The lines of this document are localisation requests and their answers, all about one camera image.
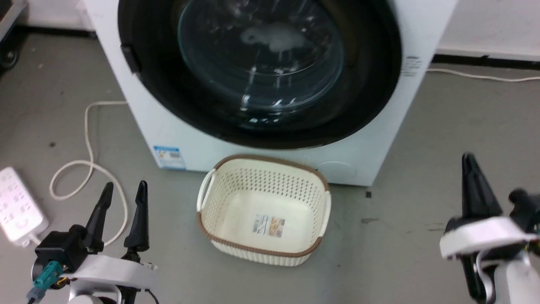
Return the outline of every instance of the washing machine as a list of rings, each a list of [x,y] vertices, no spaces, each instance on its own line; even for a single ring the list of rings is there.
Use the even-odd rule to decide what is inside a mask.
[[[370,186],[456,2],[85,4],[159,167],[256,154]]]

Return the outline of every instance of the concrete floor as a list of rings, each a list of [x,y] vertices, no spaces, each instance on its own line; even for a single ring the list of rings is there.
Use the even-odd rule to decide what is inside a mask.
[[[540,74],[453,68],[502,77]],[[98,163],[116,174],[131,207],[139,180],[149,184],[151,249],[142,257],[159,266],[154,292],[162,304],[472,303],[461,265],[442,260],[438,249],[444,224],[461,211],[460,157],[466,150],[476,153],[507,212],[506,196],[514,187],[539,191],[539,96],[538,82],[429,74],[370,189],[373,197],[365,198],[364,188],[332,186],[327,233],[297,268],[260,265],[214,249],[195,224],[204,175],[158,169],[126,106],[93,111],[90,132]],[[99,43],[91,39],[30,35],[21,61],[2,76],[0,168],[19,171],[51,221],[48,231],[86,224],[107,178],[94,173],[80,194],[64,202],[49,196],[49,181],[61,165],[88,158],[86,106],[122,99]],[[67,173],[58,192],[71,191],[86,172],[81,167]],[[122,221],[118,196],[107,218],[105,239]],[[33,250],[13,247],[3,235],[0,246],[6,278],[1,302],[23,303]],[[104,253],[124,252],[117,241]],[[64,303],[67,295],[67,288],[49,291],[42,303]],[[137,303],[153,301],[141,294]]]

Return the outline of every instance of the power strip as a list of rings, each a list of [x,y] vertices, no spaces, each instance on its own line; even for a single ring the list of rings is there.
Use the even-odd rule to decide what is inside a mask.
[[[9,241],[22,247],[49,226],[12,167],[0,171],[0,225]]]

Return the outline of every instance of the white wall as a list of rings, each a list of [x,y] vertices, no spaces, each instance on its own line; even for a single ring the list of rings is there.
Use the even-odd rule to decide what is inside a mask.
[[[79,0],[29,0],[26,16],[32,26],[92,30]],[[540,61],[540,0],[460,0],[437,52]]]
[[[83,1],[28,0],[19,22],[32,27],[93,30]]]
[[[540,0],[460,0],[437,52],[540,61]]]

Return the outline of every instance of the laundry basket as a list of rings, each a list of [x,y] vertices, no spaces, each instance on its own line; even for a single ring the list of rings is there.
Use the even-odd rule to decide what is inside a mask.
[[[220,251],[269,265],[297,266],[319,246],[332,199],[312,168],[254,155],[223,159],[204,178],[199,227]]]

